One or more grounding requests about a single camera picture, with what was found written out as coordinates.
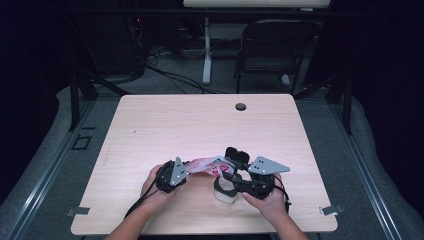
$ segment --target dark background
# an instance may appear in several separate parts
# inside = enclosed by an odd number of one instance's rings
[[[111,0],[101,2],[121,6]],[[142,58],[140,61],[143,49],[134,46],[134,39],[126,28],[131,22],[121,18],[115,21],[97,18],[90,28],[80,27],[81,21],[86,21],[84,18],[65,21],[44,12],[41,3],[44,1],[1,3],[1,202],[51,127],[59,104],[56,93],[69,85],[78,69],[132,75],[143,64]],[[166,7],[181,6],[181,1],[168,3]],[[350,56],[359,56],[353,74],[354,96],[364,106],[383,167],[421,216],[424,215],[421,191],[424,129],[420,118],[424,102],[421,93],[424,89],[424,21],[420,16],[423,5],[419,1],[390,1],[381,5],[378,1],[333,1],[331,11],[372,12],[381,14],[381,18],[372,23],[326,22],[306,75],[306,84],[317,83],[345,69]],[[173,17],[164,17],[145,24],[150,27],[146,30],[156,31],[163,44],[178,51],[175,34],[163,35],[165,30],[175,33],[175,24],[164,26],[167,22],[175,23],[173,20]],[[357,55],[355,44],[364,36],[364,29],[370,29],[370,24],[375,24],[371,25],[374,28],[365,33],[373,34],[367,35],[371,36],[367,46]],[[96,37],[99,34],[115,38]],[[81,36],[93,45],[84,45]],[[123,50],[118,54],[113,52],[116,49]],[[102,52],[117,58],[107,59],[102,57]]]

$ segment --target desk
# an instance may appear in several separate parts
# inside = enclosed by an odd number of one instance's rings
[[[245,111],[235,108],[246,105]],[[229,146],[289,166],[282,179],[290,215],[306,232],[337,228],[314,155],[291,95],[127,95],[116,110],[72,233],[108,234],[138,199],[151,168],[176,156],[182,161],[224,154]],[[178,195],[142,234],[270,233],[274,228],[241,196],[233,204],[214,196],[215,177],[189,175]]]
[[[192,8],[327,8],[330,0],[184,0],[184,7]],[[210,53],[210,23],[205,18],[205,64],[202,83],[210,84],[212,59]]]

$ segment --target chair back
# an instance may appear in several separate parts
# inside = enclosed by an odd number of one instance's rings
[[[244,29],[241,48],[248,55],[287,55],[305,47],[318,34],[318,25],[312,21],[262,19]]]

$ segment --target office chair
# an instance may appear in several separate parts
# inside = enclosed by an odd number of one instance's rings
[[[306,47],[319,35],[319,25],[312,21],[262,19],[249,24],[241,36],[233,78],[240,92],[241,73],[294,75],[296,82]]]

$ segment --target gray carpet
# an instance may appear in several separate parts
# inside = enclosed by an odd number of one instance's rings
[[[232,78],[234,59],[226,58],[226,53],[215,53],[221,57],[213,62],[212,83],[207,88],[227,93],[235,92],[235,81]],[[163,55],[159,57],[157,68],[178,73],[201,82],[203,57],[189,59],[183,56]],[[200,93],[198,89],[176,83],[187,93]],[[255,88],[279,86],[275,79],[255,84]],[[135,94],[180,94],[170,80],[147,70],[137,81],[120,85],[123,89]],[[81,124],[77,134],[90,136],[91,141],[86,150],[71,150],[68,147],[64,155],[64,163],[54,183],[45,196],[23,239],[80,239],[70,232],[72,217],[65,216],[68,208],[79,205],[88,178],[100,151],[110,121],[112,120],[119,98],[108,89],[97,86],[100,93],[98,101],[93,103],[88,117]],[[19,211],[24,206],[31,190],[42,176],[46,167],[56,157],[56,152],[67,136],[70,124],[69,89],[58,94],[61,109],[56,121],[29,165],[20,182],[9,198],[0,207],[0,239],[6,239],[14,226]],[[312,150],[320,168],[325,186],[332,204],[342,204],[345,212],[337,216],[339,227],[331,233],[321,233],[322,239],[386,239],[373,206],[362,185],[354,165],[353,155],[343,138],[343,132],[337,124],[338,119],[320,93],[314,98],[297,101],[297,106],[310,140]],[[354,101],[352,130],[355,141],[364,156],[367,165],[386,200],[388,208],[399,228],[403,239],[420,239],[424,236],[422,219],[402,199],[389,176],[381,168],[375,154],[372,134],[363,116],[360,104]],[[246,236],[233,236],[233,239],[245,239]],[[308,233],[310,239],[318,239],[315,233]],[[90,236],[86,239],[102,239],[103,236]]]

